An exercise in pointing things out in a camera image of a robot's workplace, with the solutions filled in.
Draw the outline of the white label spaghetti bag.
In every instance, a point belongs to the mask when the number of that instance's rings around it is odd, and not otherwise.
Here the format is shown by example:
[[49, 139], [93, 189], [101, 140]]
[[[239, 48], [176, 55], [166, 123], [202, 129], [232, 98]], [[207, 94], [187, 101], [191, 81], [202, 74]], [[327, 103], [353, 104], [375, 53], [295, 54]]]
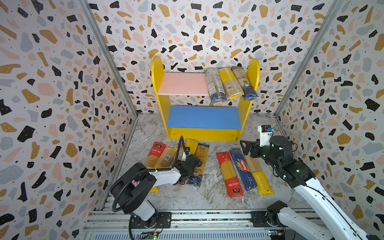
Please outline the white label spaghetti bag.
[[205, 73], [211, 103], [214, 104], [217, 102], [227, 101], [227, 96], [221, 81], [219, 70], [209, 68], [205, 70]]

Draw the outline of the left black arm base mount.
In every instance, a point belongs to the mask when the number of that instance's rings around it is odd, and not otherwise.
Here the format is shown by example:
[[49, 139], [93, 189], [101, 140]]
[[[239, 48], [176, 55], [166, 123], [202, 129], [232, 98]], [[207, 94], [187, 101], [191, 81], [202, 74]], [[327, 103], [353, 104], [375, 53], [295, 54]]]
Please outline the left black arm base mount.
[[130, 225], [132, 229], [169, 229], [171, 221], [172, 212], [157, 212], [147, 221], [138, 216], [133, 216]]

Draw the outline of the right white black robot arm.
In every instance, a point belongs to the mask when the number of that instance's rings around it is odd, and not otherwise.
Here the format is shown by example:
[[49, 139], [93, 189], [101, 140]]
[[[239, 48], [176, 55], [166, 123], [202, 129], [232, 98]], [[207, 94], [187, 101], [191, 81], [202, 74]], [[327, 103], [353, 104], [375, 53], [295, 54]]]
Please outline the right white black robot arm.
[[245, 156], [262, 158], [279, 178], [301, 195], [325, 227], [321, 227], [297, 214], [287, 204], [277, 201], [267, 208], [266, 218], [271, 226], [284, 225], [307, 240], [376, 240], [367, 234], [336, 204], [323, 188], [314, 172], [294, 158], [294, 143], [284, 136], [272, 136], [262, 146], [260, 141], [240, 142]]

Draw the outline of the yellow navy spaghetti bag figure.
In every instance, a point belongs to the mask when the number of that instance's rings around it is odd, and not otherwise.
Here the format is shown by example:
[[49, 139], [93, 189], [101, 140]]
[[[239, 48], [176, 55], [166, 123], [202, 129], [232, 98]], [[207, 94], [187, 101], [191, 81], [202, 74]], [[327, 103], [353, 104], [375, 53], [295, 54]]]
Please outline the yellow navy spaghetti bag figure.
[[259, 96], [250, 84], [246, 71], [238, 66], [232, 66], [231, 70], [243, 89], [244, 94], [242, 95], [242, 98], [246, 101], [253, 101], [257, 99]]

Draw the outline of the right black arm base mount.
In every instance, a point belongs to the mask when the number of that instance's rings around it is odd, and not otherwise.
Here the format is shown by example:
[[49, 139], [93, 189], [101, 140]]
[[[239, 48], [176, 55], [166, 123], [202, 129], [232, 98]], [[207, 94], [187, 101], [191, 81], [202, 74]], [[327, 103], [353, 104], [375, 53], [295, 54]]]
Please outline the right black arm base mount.
[[278, 214], [271, 211], [251, 211], [251, 223], [254, 228], [278, 228], [284, 225], [279, 221]]

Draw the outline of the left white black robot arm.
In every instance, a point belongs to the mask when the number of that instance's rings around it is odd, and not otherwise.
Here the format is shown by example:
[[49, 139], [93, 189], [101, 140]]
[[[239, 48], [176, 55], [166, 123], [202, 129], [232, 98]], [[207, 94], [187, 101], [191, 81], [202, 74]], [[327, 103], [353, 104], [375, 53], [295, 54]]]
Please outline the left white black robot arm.
[[188, 155], [184, 161], [177, 160], [167, 168], [147, 168], [136, 163], [112, 185], [112, 211], [133, 214], [152, 226], [158, 218], [158, 211], [146, 199], [151, 189], [183, 183], [201, 165], [202, 161], [195, 155]]

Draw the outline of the yellow top spaghetti bag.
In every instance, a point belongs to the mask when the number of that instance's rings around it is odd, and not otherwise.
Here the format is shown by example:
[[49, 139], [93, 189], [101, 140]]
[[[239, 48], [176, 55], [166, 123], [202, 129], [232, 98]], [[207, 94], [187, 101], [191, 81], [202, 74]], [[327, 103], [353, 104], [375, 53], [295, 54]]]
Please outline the yellow top spaghetti bag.
[[244, 91], [230, 68], [219, 69], [219, 75], [228, 100], [244, 95]]
[[192, 139], [187, 139], [186, 147], [190, 148], [190, 154], [195, 154], [197, 147], [199, 145], [199, 142], [192, 140]]

